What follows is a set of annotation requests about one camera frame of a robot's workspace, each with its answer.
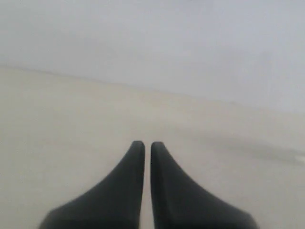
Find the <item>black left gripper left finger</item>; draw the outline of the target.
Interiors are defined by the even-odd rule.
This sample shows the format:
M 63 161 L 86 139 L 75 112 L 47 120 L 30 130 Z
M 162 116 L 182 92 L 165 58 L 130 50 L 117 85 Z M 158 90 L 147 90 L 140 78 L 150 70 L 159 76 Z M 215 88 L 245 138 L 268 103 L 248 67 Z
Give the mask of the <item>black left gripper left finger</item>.
M 145 146 L 133 141 L 118 165 L 97 185 L 53 209 L 41 229 L 137 229 L 140 223 Z

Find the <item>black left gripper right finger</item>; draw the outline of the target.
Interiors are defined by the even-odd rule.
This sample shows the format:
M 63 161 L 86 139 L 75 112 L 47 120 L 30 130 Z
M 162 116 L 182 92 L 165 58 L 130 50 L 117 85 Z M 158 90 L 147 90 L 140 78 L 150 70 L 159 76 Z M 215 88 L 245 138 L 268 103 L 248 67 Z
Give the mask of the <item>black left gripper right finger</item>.
M 257 229 L 247 212 L 214 196 L 177 164 L 163 142 L 151 145 L 151 197 L 156 229 Z

